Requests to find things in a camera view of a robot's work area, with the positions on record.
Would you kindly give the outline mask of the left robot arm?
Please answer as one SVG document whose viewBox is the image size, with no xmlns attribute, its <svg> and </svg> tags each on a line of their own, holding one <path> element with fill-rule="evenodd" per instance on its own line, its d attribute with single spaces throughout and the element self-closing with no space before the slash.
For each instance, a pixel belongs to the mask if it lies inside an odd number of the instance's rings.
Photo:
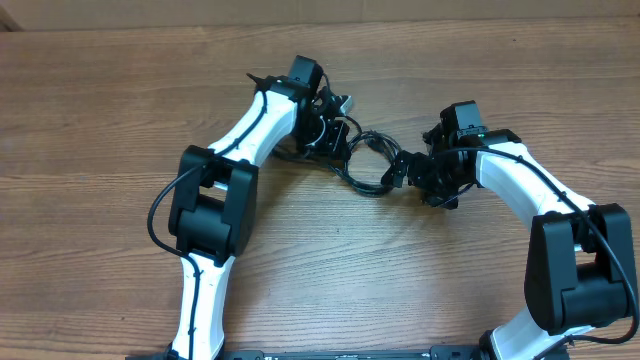
<svg viewBox="0 0 640 360">
<path fill-rule="evenodd" d="M 177 334 L 168 359 L 219 359 L 231 270 L 255 223 L 260 167 L 287 136 L 303 158 L 346 153 L 348 96 L 334 95 L 322 67 L 297 56 L 285 76 L 256 78 L 251 106 L 208 147 L 189 146 L 172 185 L 168 228 L 183 266 Z"/>
</svg>

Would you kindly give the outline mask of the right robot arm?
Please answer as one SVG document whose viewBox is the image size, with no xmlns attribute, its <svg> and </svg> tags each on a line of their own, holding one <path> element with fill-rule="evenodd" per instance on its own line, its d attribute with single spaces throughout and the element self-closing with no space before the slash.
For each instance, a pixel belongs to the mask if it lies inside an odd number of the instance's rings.
<svg viewBox="0 0 640 360">
<path fill-rule="evenodd" d="M 631 340 L 639 329 L 639 296 L 632 225 L 617 203 L 598 205 L 552 176 L 508 129 L 489 130 L 473 101 L 440 113 L 424 133 L 427 153 L 399 152 L 382 177 L 387 187 L 421 190 L 431 207 L 454 209 L 472 186 L 495 193 L 530 232 L 524 280 L 525 307 L 486 331 L 478 345 L 447 347 L 450 359 L 566 359 L 577 341 L 628 318 Z"/>
</svg>

